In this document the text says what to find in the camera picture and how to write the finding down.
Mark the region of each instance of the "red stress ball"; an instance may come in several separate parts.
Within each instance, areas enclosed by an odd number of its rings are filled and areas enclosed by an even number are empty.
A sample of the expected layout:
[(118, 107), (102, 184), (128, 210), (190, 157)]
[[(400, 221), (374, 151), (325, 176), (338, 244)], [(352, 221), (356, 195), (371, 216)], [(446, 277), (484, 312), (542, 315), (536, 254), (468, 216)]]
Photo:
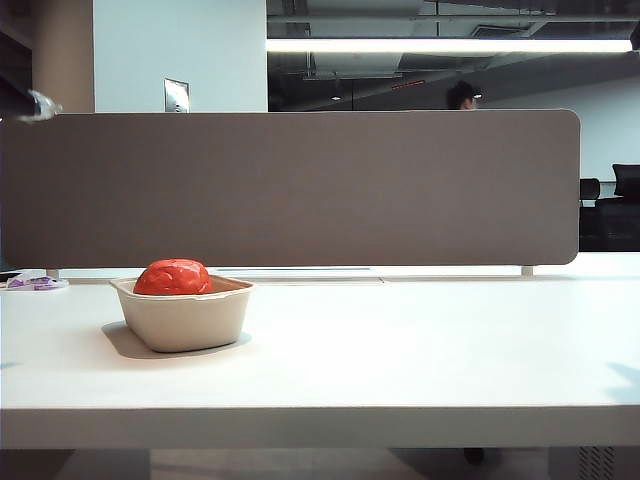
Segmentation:
[(196, 260), (172, 258), (153, 262), (138, 278), (133, 293), (140, 295), (194, 295), (212, 293), (207, 269)]

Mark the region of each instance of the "bowl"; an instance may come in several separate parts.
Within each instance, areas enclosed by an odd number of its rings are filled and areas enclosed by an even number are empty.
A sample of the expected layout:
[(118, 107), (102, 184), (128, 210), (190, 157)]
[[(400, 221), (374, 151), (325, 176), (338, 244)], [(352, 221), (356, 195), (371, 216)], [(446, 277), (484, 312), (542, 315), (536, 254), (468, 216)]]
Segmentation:
[(215, 293), (139, 295), (137, 278), (111, 280), (127, 325), (156, 352), (185, 352), (238, 340), (253, 284), (211, 275)]

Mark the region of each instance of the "clear plastic object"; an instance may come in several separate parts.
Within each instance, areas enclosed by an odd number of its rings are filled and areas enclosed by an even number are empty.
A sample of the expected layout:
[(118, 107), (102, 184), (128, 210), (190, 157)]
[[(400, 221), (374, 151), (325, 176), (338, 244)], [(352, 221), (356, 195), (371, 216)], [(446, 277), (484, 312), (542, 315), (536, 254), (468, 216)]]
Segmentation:
[(18, 120), (23, 122), (38, 122), (41, 120), (49, 120), (59, 113), (62, 113), (62, 105), (54, 102), (46, 95), (43, 95), (36, 90), (29, 90), (29, 94), (33, 97), (36, 103), (36, 113), (32, 116), (20, 116), (18, 117)]

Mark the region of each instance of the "ceiling light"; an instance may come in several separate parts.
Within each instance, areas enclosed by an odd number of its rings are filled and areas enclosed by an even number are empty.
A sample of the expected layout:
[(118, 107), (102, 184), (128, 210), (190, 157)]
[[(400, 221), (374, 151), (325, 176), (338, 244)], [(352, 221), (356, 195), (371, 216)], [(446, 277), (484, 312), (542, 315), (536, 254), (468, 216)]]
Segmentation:
[(315, 53), (624, 53), (629, 40), (479, 38), (270, 38), (269, 52)]

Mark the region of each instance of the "floor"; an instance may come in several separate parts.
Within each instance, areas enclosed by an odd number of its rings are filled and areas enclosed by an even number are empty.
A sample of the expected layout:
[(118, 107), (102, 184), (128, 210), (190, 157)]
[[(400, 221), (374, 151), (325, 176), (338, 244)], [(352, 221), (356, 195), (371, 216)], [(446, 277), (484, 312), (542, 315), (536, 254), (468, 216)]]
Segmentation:
[(549, 480), (547, 450), (154, 450), (152, 480)]

